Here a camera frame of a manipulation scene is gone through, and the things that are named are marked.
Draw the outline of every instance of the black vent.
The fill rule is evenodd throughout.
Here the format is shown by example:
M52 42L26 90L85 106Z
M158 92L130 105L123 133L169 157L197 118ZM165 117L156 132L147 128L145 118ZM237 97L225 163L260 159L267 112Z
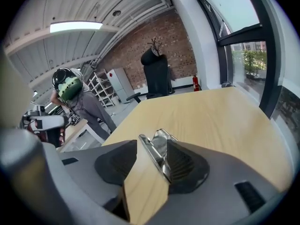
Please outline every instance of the black vent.
M96 159L95 170L105 182L123 185L136 161L136 142L136 140L128 141Z
M195 191L207 179L210 166L201 155L172 140L167 141L166 160L171 170L169 194Z
M258 191L248 181L236 183L235 188L238 190L240 196L247 205L249 211L254 213L260 207L262 207L266 201L258 193Z
M191 157L174 146L168 147L168 164L172 172L172 181L179 181L190 174L194 168Z
M78 162L78 159L75 157L71 157L71 158L62 160L63 165L68 165L68 164L75 163L75 162Z

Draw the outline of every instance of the helmet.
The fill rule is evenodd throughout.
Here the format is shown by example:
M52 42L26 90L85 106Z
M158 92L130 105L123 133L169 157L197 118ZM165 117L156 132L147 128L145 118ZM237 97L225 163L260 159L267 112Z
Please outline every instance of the helmet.
M64 101L74 98L83 88L82 81L66 67L55 71L52 77L52 85Z

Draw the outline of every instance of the person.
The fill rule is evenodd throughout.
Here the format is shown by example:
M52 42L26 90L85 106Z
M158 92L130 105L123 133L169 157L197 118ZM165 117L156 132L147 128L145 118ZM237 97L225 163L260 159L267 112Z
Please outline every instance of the person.
M62 77L65 79L66 71L71 71L73 74L79 78L82 82L82 88L80 88L78 94L76 94L73 98L67 101L60 100L60 96L55 88L54 80L62 81ZM51 102L61 106L67 106L72 111L74 111L77 115L81 118L84 118L88 121L88 125L95 131L95 133L106 140L109 137L108 132L106 132L101 126L99 125L98 118L101 119L113 132L116 129L116 125L113 122L112 118L108 113L105 111L104 107L102 106L101 102L98 101L97 97L90 91L88 85L83 81L82 73L76 68L59 68L53 75L53 86L54 91L51 95Z

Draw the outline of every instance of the fluorescent light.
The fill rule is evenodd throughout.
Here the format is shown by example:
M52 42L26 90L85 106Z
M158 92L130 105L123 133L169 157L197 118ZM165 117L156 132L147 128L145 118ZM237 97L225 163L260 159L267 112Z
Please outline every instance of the fluorescent light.
M100 22L58 22L50 25L50 33L65 30L98 30L102 26Z
M55 108L53 108L49 113L52 113L58 106L56 106Z
M45 107L45 109L47 109L48 107L50 107L50 106L51 106L51 104L52 104L52 103L49 103L49 104L48 104L48 105Z

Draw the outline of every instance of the light wood tabletop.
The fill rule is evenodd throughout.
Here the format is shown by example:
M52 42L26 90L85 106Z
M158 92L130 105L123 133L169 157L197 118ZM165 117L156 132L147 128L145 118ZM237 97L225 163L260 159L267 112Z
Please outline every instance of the light wood tabletop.
M279 191L292 169L284 142L270 120L237 88L205 90L142 101L103 145L138 141L137 160L125 180L130 223L144 224L166 202L168 184L138 139L163 128L181 142L235 156Z

